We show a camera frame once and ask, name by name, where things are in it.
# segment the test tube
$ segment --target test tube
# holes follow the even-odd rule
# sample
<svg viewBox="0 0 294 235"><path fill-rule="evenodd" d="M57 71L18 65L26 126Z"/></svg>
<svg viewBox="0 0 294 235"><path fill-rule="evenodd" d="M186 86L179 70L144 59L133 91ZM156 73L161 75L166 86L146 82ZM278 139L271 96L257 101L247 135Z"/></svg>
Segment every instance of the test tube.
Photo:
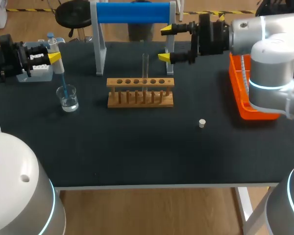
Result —
<svg viewBox="0 0 294 235"><path fill-rule="evenodd" d="M143 54L143 82L144 79L148 78L148 66L149 66L149 54L148 53L144 53ZM142 87L142 92L146 91L147 92L147 87Z"/></svg>

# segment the wooden test tube rack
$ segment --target wooden test tube rack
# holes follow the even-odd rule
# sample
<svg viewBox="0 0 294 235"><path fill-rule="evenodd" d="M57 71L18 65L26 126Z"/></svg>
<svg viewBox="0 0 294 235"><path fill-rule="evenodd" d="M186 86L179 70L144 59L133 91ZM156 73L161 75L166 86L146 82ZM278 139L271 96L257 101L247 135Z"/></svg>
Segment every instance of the wooden test tube rack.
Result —
<svg viewBox="0 0 294 235"><path fill-rule="evenodd" d="M107 78L108 108L173 107L173 78ZM163 88L161 91L138 91L142 87ZM116 91L116 88L138 88L135 91Z"/></svg>

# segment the black stool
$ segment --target black stool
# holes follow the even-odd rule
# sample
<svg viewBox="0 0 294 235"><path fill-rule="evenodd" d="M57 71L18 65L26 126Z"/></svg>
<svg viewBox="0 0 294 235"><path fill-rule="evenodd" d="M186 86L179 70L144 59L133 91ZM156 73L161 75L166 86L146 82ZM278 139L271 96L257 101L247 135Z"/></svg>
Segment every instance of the black stool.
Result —
<svg viewBox="0 0 294 235"><path fill-rule="evenodd" d="M60 5L55 11L55 20L65 28L70 28L69 37L77 28L80 41L90 41L92 37L85 37L84 27L92 24L90 15L90 3L84 0L68 1Z"/></svg>

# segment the glowing blue ring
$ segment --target glowing blue ring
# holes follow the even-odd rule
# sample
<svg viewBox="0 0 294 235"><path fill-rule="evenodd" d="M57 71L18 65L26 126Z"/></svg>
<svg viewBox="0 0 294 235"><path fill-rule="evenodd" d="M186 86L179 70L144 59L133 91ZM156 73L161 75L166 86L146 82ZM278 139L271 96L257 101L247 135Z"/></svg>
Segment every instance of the glowing blue ring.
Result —
<svg viewBox="0 0 294 235"><path fill-rule="evenodd" d="M260 88L260 89L264 89L264 90L279 90L279 89L282 89L286 86L289 86L289 84L287 85L284 85L284 86L279 86L279 87L265 87L265 86L260 86L260 85L257 85L255 83L253 83L251 80L249 80L249 84L254 86L254 87L257 87L257 88Z"/></svg>
<svg viewBox="0 0 294 235"><path fill-rule="evenodd" d="M293 171L294 171L294 169L291 171L291 173L289 175L289 178L288 178L287 192L288 192L288 198L289 198L291 208L292 208L292 210L294 212L294 203L293 203L293 200L291 198L291 192L290 192L290 181L291 181L291 176L292 176Z"/></svg>
<svg viewBox="0 0 294 235"><path fill-rule="evenodd" d="M49 225L49 223L50 223L50 221L51 221L51 218L52 218L52 215L53 215L53 212L54 212L54 206L55 206L55 191L54 191L54 187L53 187L53 185L52 185L52 183L51 183L51 180L49 180L49 181L50 181L50 184L51 184L51 187L52 187L52 191L53 191L53 204L52 204L52 209L51 209L50 216L49 216L49 218L48 218L48 220L47 220L45 226L43 227L43 229L41 230L41 232L40 232L38 235L42 235L42 234L45 232L45 230L47 229L47 227L48 227L48 225Z"/></svg>

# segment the white cap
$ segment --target white cap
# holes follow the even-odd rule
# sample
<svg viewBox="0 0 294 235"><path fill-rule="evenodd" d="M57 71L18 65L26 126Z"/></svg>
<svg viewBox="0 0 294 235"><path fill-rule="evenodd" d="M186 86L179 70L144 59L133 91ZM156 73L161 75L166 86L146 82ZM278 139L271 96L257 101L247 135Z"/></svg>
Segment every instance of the white cap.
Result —
<svg viewBox="0 0 294 235"><path fill-rule="evenodd" d="M205 124L206 124L206 120L205 119L199 120L199 127L200 128L203 128Z"/></svg>
<svg viewBox="0 0 294 235"><path fill-rule="evenodd" d="M34 152L20 139L0 132L0 230L29 203L38 175Z"/></svg>

